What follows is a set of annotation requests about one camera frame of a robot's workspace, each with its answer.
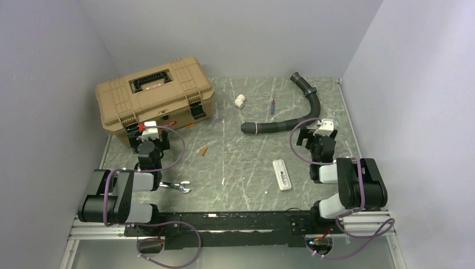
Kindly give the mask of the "white remote control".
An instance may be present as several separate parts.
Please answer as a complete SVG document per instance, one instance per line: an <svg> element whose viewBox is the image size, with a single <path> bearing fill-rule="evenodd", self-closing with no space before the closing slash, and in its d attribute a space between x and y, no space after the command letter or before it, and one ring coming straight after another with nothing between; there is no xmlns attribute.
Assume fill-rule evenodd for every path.
<svg viewBox="0 0 475 269"><path fill-rule="evenodd" d="M272 165L280 191L289 191L292 188L292 185L285 166L285 162L282 159L273 160Z"/></svg>

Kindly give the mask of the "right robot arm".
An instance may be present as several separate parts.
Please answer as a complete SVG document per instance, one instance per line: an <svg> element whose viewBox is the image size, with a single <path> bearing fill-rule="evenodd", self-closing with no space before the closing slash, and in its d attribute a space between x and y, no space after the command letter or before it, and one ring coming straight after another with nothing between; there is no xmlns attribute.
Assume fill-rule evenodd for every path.
<svg viewBox="0 0 475 269"><path fill-rule="evenodd" d="M388 192L376 161L363 158L359 161L346 157L334 158L336 129L320 131L302 127L297 138L301 146L310 151L310 179L319 184L335 184L337 194L314 204L316 213L309 216L309 226L316 233L330 226L330 220L360 208L379 209L386 206Z"/></svg>

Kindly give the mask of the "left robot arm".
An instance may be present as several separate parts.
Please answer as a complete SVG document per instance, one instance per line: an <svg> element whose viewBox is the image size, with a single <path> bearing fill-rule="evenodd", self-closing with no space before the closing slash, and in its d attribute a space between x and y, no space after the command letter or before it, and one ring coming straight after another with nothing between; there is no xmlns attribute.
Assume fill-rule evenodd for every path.
<svg viewBox="0 0 475 269"><path fill-rule="evenodd" d="M162 181L161 160L170 148L166 130L147 129L145 135L138 129L127 137L137 154L135 167L113 173L109 169L93 171L77 215L82 222L124 224L138 222L146 235L156 234L161 227L159 217L153 215L156 206L132 202L132 194L156 191Z"/></svg>

